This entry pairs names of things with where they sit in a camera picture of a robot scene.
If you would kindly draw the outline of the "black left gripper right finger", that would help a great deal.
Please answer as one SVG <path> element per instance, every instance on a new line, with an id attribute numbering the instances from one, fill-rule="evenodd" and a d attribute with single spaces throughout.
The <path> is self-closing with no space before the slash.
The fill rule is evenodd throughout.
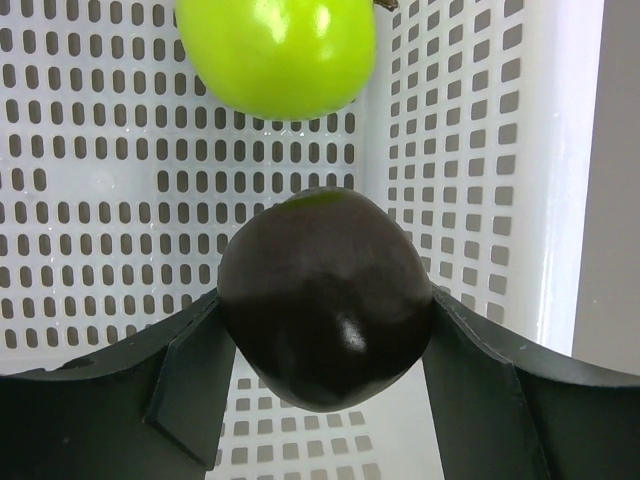
<path id="1" fill-rule="evenodd" d="M 433 290 L 422 356 L 447 479 L 636 479 L 639 378 L 537 344 Z"/>

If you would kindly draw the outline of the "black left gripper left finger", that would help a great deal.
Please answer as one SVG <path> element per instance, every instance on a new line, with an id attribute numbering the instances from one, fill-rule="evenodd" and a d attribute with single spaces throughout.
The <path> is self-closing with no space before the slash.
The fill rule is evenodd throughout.
<path id="1" fill-rule="evenodd" d="M 202 479 L 235 356 L 218 297 L 54 370 L 1 379 L 5 479 Z"/>

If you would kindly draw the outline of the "dark purple plum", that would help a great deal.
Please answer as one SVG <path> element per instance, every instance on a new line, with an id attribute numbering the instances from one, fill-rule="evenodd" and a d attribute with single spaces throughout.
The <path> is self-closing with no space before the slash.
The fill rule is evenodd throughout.
<path id="1" fill-rule="evenodd" d="M 304 190 L 230 240 L 217 291 L 226 328 L 266 386 L 334 412 L 399 380 L 424 353 L 435 301 L 405 232 L 365 195 Z"/>

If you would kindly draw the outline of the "green apple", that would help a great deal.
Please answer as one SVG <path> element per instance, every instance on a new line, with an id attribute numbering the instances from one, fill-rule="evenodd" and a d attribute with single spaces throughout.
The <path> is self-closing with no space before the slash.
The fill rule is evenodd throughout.
<path id="1" fill-rule="evenodd" d="M 359 95 L 375 64 L 371 1 L 178 1 L 187 58 L 223 104 L 301 121 Z"/>

